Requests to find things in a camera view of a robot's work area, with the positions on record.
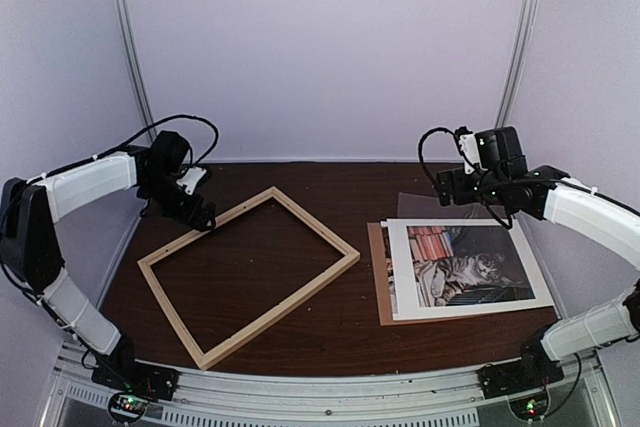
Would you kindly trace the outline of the clear acrylic sheet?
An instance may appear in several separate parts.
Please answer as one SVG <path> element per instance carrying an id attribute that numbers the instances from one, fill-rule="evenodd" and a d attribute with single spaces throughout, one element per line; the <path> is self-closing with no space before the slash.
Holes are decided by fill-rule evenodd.
<path id="1" fill-rule="evenodd" d="M 432 196 L 400 192 L 397 196 L 396 216 L 402 219 L 480 219 L 481 209 L 476 205 L 441 206 Z"/>

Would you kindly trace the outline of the light wooden picture frame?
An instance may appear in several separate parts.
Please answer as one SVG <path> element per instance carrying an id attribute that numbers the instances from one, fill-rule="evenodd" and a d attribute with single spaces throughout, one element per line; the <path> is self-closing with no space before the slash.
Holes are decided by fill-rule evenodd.
<path id="1" fill-rule="evenodd" d="M 138 266 L 195 365 L 207 371 L 328 286 L 359 252 L 276 187 Z"/>

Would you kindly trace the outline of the white mat board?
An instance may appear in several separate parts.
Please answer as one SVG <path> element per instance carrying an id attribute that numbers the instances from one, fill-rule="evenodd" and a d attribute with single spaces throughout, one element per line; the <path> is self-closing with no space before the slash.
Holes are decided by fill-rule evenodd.
<path id="1" fill-rule="evenodd" d="M 392 323 L 419 323 L 555 307 L 517 222 L 388 219 L 382 286 Z"/>

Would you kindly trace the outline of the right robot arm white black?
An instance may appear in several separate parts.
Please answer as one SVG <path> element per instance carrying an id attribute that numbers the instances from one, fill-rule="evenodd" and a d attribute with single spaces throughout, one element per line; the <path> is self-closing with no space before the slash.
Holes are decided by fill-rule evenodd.
<path id="1" fill-rule="evenodd" d="M 569 228 L 639 265 L 639 213 L 587 187 L 568 173 L 543 165 L 530 169 L 517 130 L 512 127 L 452 132 L 460 168 L 427 176 L 443 206 L 478 203 L 503 208 L 507 216 L 522 212 Z M 639 337 L 639 288 L 540 331 L 521 348 L 512 377 L 519 387 L 535 387 L 551 364 L 594 348 Z"/>

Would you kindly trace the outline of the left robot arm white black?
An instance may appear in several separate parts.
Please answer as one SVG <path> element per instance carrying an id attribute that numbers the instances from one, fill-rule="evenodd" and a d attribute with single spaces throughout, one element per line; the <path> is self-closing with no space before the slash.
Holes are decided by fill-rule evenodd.
<path id="1" fill-rule="evenodd" d="M 197 231 L 215 225 L 215 206 L 197 189 L 207 168 L 186 167 L 189 142 L 161 132 L 148 147 L 118 146 L 31 180 L 12 178 L 1 195 L 1 265 L 34 302 L 97 355 L 106 376 L 123 391 L 137 389 L 144 371 L 130 357 L 125 335 L 107 320 L 70 277 L 55 225 L 68 214 L 113 193 L 136 189 L 162 216 Z"/>

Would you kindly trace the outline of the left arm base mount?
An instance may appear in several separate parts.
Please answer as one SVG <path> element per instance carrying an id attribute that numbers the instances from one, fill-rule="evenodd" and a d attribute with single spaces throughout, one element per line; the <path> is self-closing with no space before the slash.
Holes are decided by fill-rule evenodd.
<path id="1" fill-rule="evenodd" d="M 96 368 L 91 374 L 91 380 L 113 390 L 133 393 L 153 401 L 171 401 L 177 388 L 179 372 L 167 367 L 137 362 L 128 380 L 111 373 L 105 367 Z"/>

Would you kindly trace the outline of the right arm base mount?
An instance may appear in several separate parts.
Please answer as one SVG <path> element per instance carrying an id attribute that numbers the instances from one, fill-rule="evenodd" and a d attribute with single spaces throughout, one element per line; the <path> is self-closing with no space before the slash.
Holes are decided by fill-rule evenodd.
<path id="1" fill-rule="evenodd" d="M 559 364 L 551 364 L 541 372 L 532 373 L 523 366 L 521 360 L 486 364 L 476 374 L 485 399 L 542 389 L 564 379 L 564 372 Z"/>

